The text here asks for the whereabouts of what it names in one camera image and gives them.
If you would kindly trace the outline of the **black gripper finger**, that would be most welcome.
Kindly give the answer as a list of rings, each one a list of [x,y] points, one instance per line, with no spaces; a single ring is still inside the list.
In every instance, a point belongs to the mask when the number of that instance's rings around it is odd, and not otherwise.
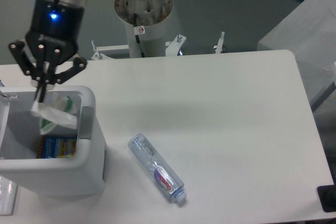
[[[25,42],[22,40],[16,40],[8,44],[8,49],[10,50],[12,56],[19,65],[21,71],[24,75],[30,76],[32,81],[35,82],[34,86],[36,87],[35,100],[37,102],[44,101],[44,62],[36,61],[36,65],[30,61],[28,56],[25,53]]]
[[[60,73],[56,73],[57,66],[50,63],[47,72],[44,73],[41,81],[38,84],[38,102],[42,103],[44,101],[46,91],[49,89],[49,85],[52,89],[55,84],[63,84],[67,80],[83,71],[86,66],[87,60],[81,56],[75,56],[72,62],[72,67]]]

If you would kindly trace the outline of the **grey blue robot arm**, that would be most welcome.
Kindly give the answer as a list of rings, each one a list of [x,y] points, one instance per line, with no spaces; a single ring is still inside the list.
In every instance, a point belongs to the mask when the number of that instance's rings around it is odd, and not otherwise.
[[[8,45],[14,59],[36,87],[35,100],[47,90],[83,71],[87,61],[78,54],[77,38],[87,0],[35,0],[25,38]]]

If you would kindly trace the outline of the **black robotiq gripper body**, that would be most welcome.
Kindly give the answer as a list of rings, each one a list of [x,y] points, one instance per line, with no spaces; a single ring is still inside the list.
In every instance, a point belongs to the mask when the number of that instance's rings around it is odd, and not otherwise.
[[[44,73],[50,63],[57,66],[56,73],[72,67],[79,56],[77,38],[83,14],[83,7],[60,0],[35,1],[25,40],[36,61],[44,62]]]

